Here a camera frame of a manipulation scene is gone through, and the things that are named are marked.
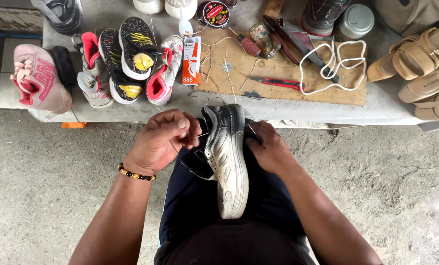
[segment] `beige sandal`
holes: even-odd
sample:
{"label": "beige sandal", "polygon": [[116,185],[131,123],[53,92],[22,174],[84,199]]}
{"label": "beige sandal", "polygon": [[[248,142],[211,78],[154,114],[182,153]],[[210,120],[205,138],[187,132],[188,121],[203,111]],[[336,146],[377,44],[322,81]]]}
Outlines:
{"label": "beige sandal", "polygon": [[396,50],[403,44],[407,42],[416,42],[419,39],[419,35],[411,35],[405,37],[404,39],[396,42],[389,48],[389,53],[383,58],[379,59],[375,63],[372,63],[367,70],[367,81],[375,82],[382,79],[387,79],[392,77],[397,73],[393,66],[393,56]]}
{"label": "beige sandal", "polygon": [[428,75],[439,67],[439,28],[431,28],[412,43],[401,45],[393,56],[395,70],[406,80]]}
{"label": "beige sandal", "polygon": [[417,118],[439,120],[439,69],[412,80],[398,95],[403,102],[416,105]]}

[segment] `black pants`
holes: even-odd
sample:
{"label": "black pants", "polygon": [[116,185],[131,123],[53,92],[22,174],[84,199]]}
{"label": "black pants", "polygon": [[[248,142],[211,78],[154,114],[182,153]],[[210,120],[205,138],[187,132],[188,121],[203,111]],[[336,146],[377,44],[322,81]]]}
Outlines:
{"label": "black pants", "polygon": [[[178,244],[212,221],[221,219],[218,182],[197,177],[180,163],[180,158],[188,152],[180,151],[170,176],[159,228],[159,246],[164,241]],[[241,219],[269,225],[305,246],[305,232],[285,184],[258,165],[246,144],[244,159],[249,175],[249,196]]]}

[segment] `beaded bracelet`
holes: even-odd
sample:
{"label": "beaded bracelet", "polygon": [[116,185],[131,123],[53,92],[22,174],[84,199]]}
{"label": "beaded bracelet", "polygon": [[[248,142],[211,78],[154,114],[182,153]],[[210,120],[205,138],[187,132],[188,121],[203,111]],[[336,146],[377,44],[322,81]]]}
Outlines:
{"label": "beaded bracelet", "polygon": [[123,163],[120,163],[118,165],[118,171],[120,171],[122,174],[127,175],[128,177],[132,177],[134,179],[140,179],[140,180],[155,180],[156,179],[156,175],[154,176],[142,176],[136,173],[131,173],[128,170],[126,170],[123,167]]}

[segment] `shoe polish tin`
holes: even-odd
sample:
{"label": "shoe polish tin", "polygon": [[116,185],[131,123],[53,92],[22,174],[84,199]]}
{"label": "shoe polish tin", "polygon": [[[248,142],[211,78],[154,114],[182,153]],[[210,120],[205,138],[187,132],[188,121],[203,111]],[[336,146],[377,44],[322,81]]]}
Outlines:
{"label": "shoe polish tin", "polygon": [[354,4],[348,7],[334,35],[337,41],[358,40],[375,24],[375,16],[369,7]]}
{"label": "shoe polish tin", "polygon": [[196,15],[201,24],[212,28],[224,28],[229,21],[228,7],[218,1],[201,3]]}

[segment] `hand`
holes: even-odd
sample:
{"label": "hand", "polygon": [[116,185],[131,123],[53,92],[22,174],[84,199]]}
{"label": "hand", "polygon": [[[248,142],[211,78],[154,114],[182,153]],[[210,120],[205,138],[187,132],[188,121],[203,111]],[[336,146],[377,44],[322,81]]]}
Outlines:
{"label": "hand", "polygon": [[152,176],[172,162],[182,146],[199,145],[202,129],[197,119],[178,109],[152,116],[141,129],[123,162],[129,172]]}
{"label": "hand", "polygon": [[250,126],[262,138],[263,143],[260,145],[252,138],[248,138],[246,143],[264,170],[279,175],[280,170],[287,170],[298,165],[290,148],[271,124],[256,122]]}

